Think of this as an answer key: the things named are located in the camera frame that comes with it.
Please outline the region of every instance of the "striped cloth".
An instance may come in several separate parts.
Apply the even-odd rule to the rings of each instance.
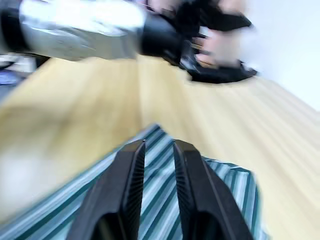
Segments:
[[[138,139],[146,140],[138,239],[181,240],[173,139],[156,124],[126,143]],[[2,226],[0,240],[64,240],[87,190],[109,167],[121,147],[48,198]],[[254,238],[267,239],[268,236],[262,228],[259,192],[252,173],[232,163],[206,157],[204,160],[231,189]]]

